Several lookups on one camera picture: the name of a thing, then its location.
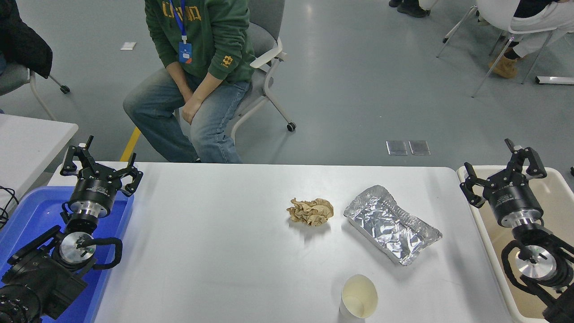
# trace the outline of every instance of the black shoe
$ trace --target black shoe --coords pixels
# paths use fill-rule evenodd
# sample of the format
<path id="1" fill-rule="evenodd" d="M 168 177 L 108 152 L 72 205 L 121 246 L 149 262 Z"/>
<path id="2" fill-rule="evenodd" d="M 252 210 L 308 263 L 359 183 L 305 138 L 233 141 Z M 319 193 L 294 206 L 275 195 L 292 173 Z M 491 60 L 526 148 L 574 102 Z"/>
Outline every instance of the black shoe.
<path id="1" fill-rule="evenodd" d="M 415 18 L 426 17 L 426 10 L 424 10 L 423 8 L 421 8 L 419 6 L 410 7 L 410 6 L 405 6 L 402 3 L 398 6 L 397 11 L 400 13 L 408 14 L 409 16 L 415 17 Z"/>
<path id="2" fill-rule="evenodd" d="M 402 2 L 402 0 L 390 0 L 389 1 L 389 7 L 396 8 L 396 7 L 398 7 L 398 5 L 401 4 L 401 2 Z"/>

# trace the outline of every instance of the white table top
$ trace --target white table top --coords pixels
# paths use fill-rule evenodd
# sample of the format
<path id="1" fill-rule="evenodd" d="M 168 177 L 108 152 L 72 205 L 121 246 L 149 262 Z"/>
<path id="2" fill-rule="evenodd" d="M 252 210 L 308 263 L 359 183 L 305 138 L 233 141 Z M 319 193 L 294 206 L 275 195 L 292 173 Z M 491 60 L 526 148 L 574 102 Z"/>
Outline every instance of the white table top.
<path id="1" fill-rule="evenodd" d="M 76 131 L 76 124 L 0 114 L 0 185 L 20 199 Z M 9 198 L 0 191 L 0 207 Z"/>
<path id="2" fill-rule="evenodd" d="M 349 322 L 340 292 L 355 274 L 379 295 L 365 322 L 511 322 L 449 168 L 136 166 L 144 176 L 97 323 Z M 50 185 L 75 180 L 56 174 Z M 375 184 L 444 235 L 407 267 L 343 217 Z M 327 199 L 335 216 L 318 228 L 292 223 L 285 209 L 294 197 Z"/>

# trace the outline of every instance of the shoe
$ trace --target shoe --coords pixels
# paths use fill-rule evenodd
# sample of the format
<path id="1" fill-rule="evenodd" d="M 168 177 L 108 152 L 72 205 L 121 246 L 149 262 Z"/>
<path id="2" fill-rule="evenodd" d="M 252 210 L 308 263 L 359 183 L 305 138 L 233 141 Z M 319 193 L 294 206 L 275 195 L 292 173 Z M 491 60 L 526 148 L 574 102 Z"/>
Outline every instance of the shoe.
<path id="1" fill-rule="evenodd" d="M 494 59 L 488 64 L 488 68 L 491 68 L 492 65 L 494 65 L 494 61 L 496 61 L 496 59 Z M 518 70 L 516 69 L 516 67 L 514 67 L 516 62 L 517 60 L 515 59 L 508 59 L 502 56 L 500 61 L 492 71 L 494 74 L 497 74 L 505 79 L 513 79 L 516 77 L 516 74 L 518 74 Z"/>
<path id="2" fill-rule="evenodd" d="M 390 0 L 389 1 L 389 7 L 391 8 L 396 8 L 398 7 L 398 5 L 400 5 L 402 2 L 402 0 Z"/>
<path id="3" fill-rule="evenodd" d="M 410 6 L 405 6 L 404 3 L 401 3 L 397 7 L 397 11 L 400 13 L 408 14 L 409 16 L 415 17 L 415 18 L 426 17 L 426 10 L 424 10 L 423 8 L 421 8 L 419 6 L 410 7 Z"/>

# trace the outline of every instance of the robotic arm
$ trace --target robotic arm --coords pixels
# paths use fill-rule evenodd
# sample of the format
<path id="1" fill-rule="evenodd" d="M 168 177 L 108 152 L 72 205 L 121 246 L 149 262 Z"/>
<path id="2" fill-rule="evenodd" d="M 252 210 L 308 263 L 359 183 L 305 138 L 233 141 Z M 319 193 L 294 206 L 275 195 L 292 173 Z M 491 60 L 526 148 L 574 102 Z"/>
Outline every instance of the robotic arm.
<path id="1" fill-rule="evenodd" d="M 82 277 L 90 270 L 106 270 L 116 266 L 122 257 L 122 241 L 115 237 L 94 238 L 100 218 L 110 214 L 118 191 L 131 196 L 143 173 L 134 167 L 135 154 L 126 168 L 114 170 L 94 161 L 85 147 L 70 146 L 61 174 L 76 176 L 78 181 L 70 200 L 62 205 L 64 231 L 55 225 L 16 252 L 12 265 L 0 288 L 0 323 L 40 323 L 41 316 L 57 319 L 86 288 Z M 77 157 L 82 169 L 77 170 Z M 125 186 L 121 179 L 130 176 Z M 98 245 L 114 245 L 114 260 L 96 264 L 94 252 Z"/>
<path id="2" fill-rule="evenodd" d="M 532 148 L 515 146 L 509 139 L 505 142 L 512 153 L 506 168 L 485 180 L 476 176 L 472 165 L 464 163 L 468 177 L 460 188 L 474 207 L 480 208 L 488 201 L 498 225 L 512 229 L 515 240 L 508 243 L 501 254 L 509 281 L 546 304 L 542 315 L 550 323 L 574 323 L 574 288 L 571 288 L 574 248 L 544 227 L 544 211 L 528 185 L 533 178 L 546 177 L 546 171 Z M 530 164 L 525 175 L 522 168 L 526 159 Z M 475 185 L 484 187 L 482 197 L 474 194 Z M 509 256 L 515 248 L 518 252 L 514 261 L 523 284 L 510 267 Z M 551 287 L 558 297 L 553 297 L 542 286 Z"/>

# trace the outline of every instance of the id badge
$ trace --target id badge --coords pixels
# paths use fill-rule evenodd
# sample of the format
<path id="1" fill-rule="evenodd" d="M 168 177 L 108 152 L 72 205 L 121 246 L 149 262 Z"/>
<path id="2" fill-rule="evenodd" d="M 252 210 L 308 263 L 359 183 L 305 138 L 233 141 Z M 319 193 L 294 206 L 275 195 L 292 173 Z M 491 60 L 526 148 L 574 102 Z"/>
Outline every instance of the id badge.
<path id="1" fill-rule="evenodd" d="M 191 64 L 191 44 L 180 41 L 180 63 Z"/>

